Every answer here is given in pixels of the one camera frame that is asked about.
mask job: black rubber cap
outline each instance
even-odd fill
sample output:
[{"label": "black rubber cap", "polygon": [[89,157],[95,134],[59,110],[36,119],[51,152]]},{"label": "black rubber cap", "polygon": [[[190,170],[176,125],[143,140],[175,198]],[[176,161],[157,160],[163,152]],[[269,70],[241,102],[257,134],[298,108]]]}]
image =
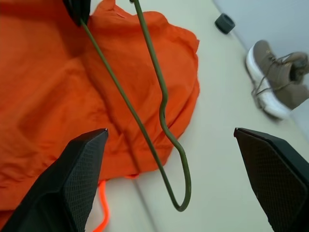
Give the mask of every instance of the black rubber cap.
[{"label": "black rubber cap", "polygon": [[228,34],[235,27],[235,23],[233,22],[233,20],[223,13],[219,16],[219,18],[217,18],[214,23],[219,29],[219,31],[221,31],[223,34]]}]

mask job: shoelace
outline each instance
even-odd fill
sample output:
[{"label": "shoelace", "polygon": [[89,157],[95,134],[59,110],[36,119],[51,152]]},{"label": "shoelace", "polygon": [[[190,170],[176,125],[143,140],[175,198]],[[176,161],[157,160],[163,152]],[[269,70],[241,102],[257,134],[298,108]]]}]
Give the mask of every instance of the shoelace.
[{"label": "shoelace", "polygon": [[169,128],[168,128],[166,121],[165,121],[165,107],[168,103],[168,90],[167,90],[167,87],[166,87],[166,84],[165,84],[165,81],[164,81],[164,78],[163,78],[163,75],[162,75],[162,71],[161,71],[160,66],[159,66],[158,59],[155,55],[155,49],[154,49],[153,43],[151,41],[151,37],[150,37],[149,31],[148,31],[148,28],[147,28],[147,24],[145,22],[145,19],[144,19],[144,16],[143,16],[143,13],[142,13],[142,10],[141,10],[141,7],[140,7],[139,0],[130,0],[130,2],[134,3],[134,6],[135,6],[135,9],[136,9],[136,12],[137,12],[137,16],[138,16],[139,21],[140,21],[140,26],[141,26],[141,29],[142,29],[142,32],[143,32],[143,35],[144,35],[144,38],[145,38],[145,41],[146,41],[146,44],[147,44],[147,47],[148,47],[148,51],[149,51],[152,63],[154,65],[154,70],[155,70],[155,73],[156,73],[156,76],[158,78],[159,85],[160,85],[160,88],[161,88],[161,91],[162,91],[162,101],[161,101],[160,108],[159,108],[160,125],[161,125],[161,128],[162,128],[163,132],[165,133],[165,135],[168,137],[168,139],[172,142],[172,144],[178,150],[180,158],[181,158],[181,162],[182,162],[182,166],[183,166],[184,179],[185,179],[185,195],[184,195],[183,203],[181,205],[179,205],[177,203],[177,200],[175,198],[173,190],[170,186],[168,177],[167,177],[167,175],[164,171],[163,165],[160,161],[160,158],[159,158],[159,156],[158,156],[158,154],[155,150],[153,143],[151,142],[151,139],[150,139],[145,127],[143,126],[143,123],[141,122],[138,114],[134,110],[134,108],[133,108],[132,104],[130,103],[128,97],[126,96],[124,90],[122,89],[119,81],[117,80],[114,72],[112,71],[111,66],[109,65],[107,59],[103,55],[101,49],[99,48],[96,40],[94,39],[93,35],[91,34],[91,32],[89,30],[89,28],[87,27],[87,25],[82,20],[81,20],[81,24],[82,24],[83,28],[85,29],[87,35],[89,36],[91,42],[93,43],[96,51],[98,52],[98,55],[100,56],[101,60],[103,61],[107,71],[109,72],[109,74],[110,74],[113,82],[115,83],[118,91],[120,92],[122,98],[125,100],[126,105],[128,106],[130,112],[132,113],[133,117],[135,118],[135,120],[136,120],[136,122],[137,122],[137,124],[138,124],[138,126],[139,126],[139,128],[140,128],[150,150],[151,150],[151,153],[152,153],[152,155],[153,155],[153,157],[154,157],[154,159],[155,159],[155,161],[158,165],[158,168],[161,172],[163,181],[164,181],[165,186],[168,190],[169,196],[171,198],[171,201],[172,201],[174,207],[178,211],[182,212],[187,208],[187,206],[190,202],[190,199],[191,199],[191,176],[190,176],[188,161],[187,161],[187,157],[185,155],[185,151],[184,151],[183,147],[177,141],[175,136],[169,131]]},{"label": "shoelace", "polygon": [[272,61],[271,65],[269,66],[265,76],[262,78],[262,80],[260,81],[259,85],[256,86],[256,83],[255,81],[253,80],[253,90],[251,92],[251,95],[254,99],[254,102],[255,104],[257,105],[257,107],[259,108],[264,108],[264,106],[261,105],[261,103],[259,102],[258,100],[258,95],[260,95],[261,93],[265,92],[265,91],[273,91],[273,92],[276,92],[276,91],[279,91],[279,90],[282,90],[284,89],[285,87],[289,86],[290,84],[293,84],[294,81],[291,81],[285,85],[282,85],[280,87],[276,87],[276,88],[272,88],[272,87],[269,87],[269,88],[264,88],[262,89],[261,91],[259,91],[260,87],[262,86],[262,83],[263,81],[267,78],[268,74],[269,74],[269,71],[270,71],[270,68],[274,65],[274,64],[277,64],[277,65],[284,65],[286,64],[287,62],[285,62],[283,59],[286,58],[286,57],[289,57],[292,53],[289,53],[283,57],[280,57],[280,58],[275,58],[274,55],[271,55],[270,57],[268,57],[268,59],[270,59]]}]

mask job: orange shirt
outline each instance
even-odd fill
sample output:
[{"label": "orange shirt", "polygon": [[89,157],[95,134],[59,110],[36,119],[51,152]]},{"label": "orange shirt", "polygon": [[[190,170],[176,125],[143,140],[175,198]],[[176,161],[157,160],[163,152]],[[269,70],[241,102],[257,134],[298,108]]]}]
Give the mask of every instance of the orange shirt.
[{"label": "orange shirt", "polygon": [[[157,169],[148,145],[83,28],[60,0],[0,0],[0,226],[74,137],[108,128],[100,179]],[[195,35],[157,12],[145,19],[179,137],[199,94]],[[163,163],[173,148],[159,124],[161,90],[137,16],[105,0],[96,38]]]}]

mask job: green wire hanger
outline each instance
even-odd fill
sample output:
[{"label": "green wire hanger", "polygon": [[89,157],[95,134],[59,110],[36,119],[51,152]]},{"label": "green wire hanger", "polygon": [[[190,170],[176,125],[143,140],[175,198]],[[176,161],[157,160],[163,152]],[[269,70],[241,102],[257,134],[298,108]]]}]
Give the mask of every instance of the green wire hanger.
[{"label": "green wire hanger", "polygon": [[107,59],[103,55],[101,49],[99,48],[96,40],[94,39],[93,35],[91,34],[91,32],[89,30],[89,28],[87,27],[86,23],[82,19],[81,19],[81,24],[82,24],[83,28],[85,29],[86,33],[88,34],[88,36],[89,36],[91,42],[93,43],[96,51],[98,52],[98,55],[100,56],[101,60],[103,61],[107,71],[109,72],[110,76],[112,77],[112,80],[114,81],[115,85],[117,86],[117,89],[119,90],[121,96],[125,100],[126,105],[128,106],[130,112],[132,113],[133,117],[135,118],[135,120],[136,120],[136,122],[137,122],[137,124],[138,124],[138,126],[139,126],[139,128],[140,128],[150,150],[151,150],[151,153],[152,153],[152,155],[153,155],[153,157],[154,157],[154,159],[155,159],[155,161],[156,161],[156,163],[159,167],[160,173],[162,174],[162,178],[164,180],[165,186],[168,190],[170,199],[171,199],[174,207],[178,211],[182,212],[187,208],[187,206],[190,202],[190,198],[191,198],[191,176],[190,176],[188,161],[187,161],[187,157],[185,155],[185,151],[184,151],[183,147],[177,141],[175,136],[169,131],[169,128],[168,128],[166,121],[165,121],[165,107],[168,103],[168,97],[169,97],[168,96],[168,90],[167,90],[166,84],[164,82],[164,78],[163,78],[162,71],[161,71],[160,66],[159,66],[158,59],[155,55],[155,49],[154,49],[153,43],[151,41],[151,37],[150,37],[149,31],[148,31],[148,28],[147,28],[147,25],[146,25],[146,22],[145,22],[145,19],[144,19],[144,16],[143,16],[143,13],[142,13],[142,10],[141,10],[141,7],[140,7],[139,0],[130,0],[130,2],[134,3],[134,5],[135,5],[137,16],[138,16],[139,21],[140,21],[140,26],[141,26],[141,29],[142,29],[142,32],[143,32],[143,35],[144,35],[144,38],[145,38],[145,41],[146,41],[146,44],[147,44],[147,47],[148,47],[148,51],[149,51],[152,63],[154,65],[154,70],[155,70],[155,73],[156,73],[156,76],[158,78],[159,85],[160,85],[160,88],[161,88],[161,91],[162,91],[162,101],[161,101],[160,109],[159,109],[160,125],[161,125],[161,128],[162,128],[163,132],[165,133],[165,135],[168,137],[168,139],[172,142],[172,144],[178,150],[181,161],[182,161],[183,173],[184,173],[184,179],[185,179],[185,195],[184,195],[183,203],[181,205],[179,205],[177,203],[177,200],[176,200],[175,195],[173,193],[173,190],[170,186],[168,177],[167,177],[167,175],[164,171],[164,168],[162,166],[160,158],[157,155],[155,147],[154,147],[153,143],[151,142],[151,139],[149,138],[149,135],[148,135],[145,127],[143,126],[143,123],[141,122],[139,116],[137,115],[137,113],[134,110],[132,104],[130,103],[128,97],[126,96],[124,90],[122,89],[120,83],[118,82],[114,72],[112,71],[112,68],[110,67],[109,63],[107,62]]}]

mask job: white floor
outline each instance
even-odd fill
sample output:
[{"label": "white floor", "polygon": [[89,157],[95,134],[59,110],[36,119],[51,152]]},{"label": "white floor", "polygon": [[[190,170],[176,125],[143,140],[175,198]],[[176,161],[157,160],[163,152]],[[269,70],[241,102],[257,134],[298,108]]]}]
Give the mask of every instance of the white floor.
[{"label": "white floor", "polygon": [[[116,3],[134,13],[129,0]],[[159,11],[170,23],[193,31],[200,39],[201,91],[191,123],[180,139],[190,166],[192,199],[187,210],[177,212],[159,172],[143,174],[135,181],[109,181],[106,191],[111,221],[105,231],[273,231],[251,189],[233,137],[234,128],[244,127],[283,138],[307,160],[309,144],[292,120],[275,122],[256,109],[244,68],[246,51],[236,37],[223,35],[214,26],[220,13],[211,0],[140,0],[140,3],[144,11]],[[177,199],[182,201],[184,179],[175,150],[165,170]]]}]

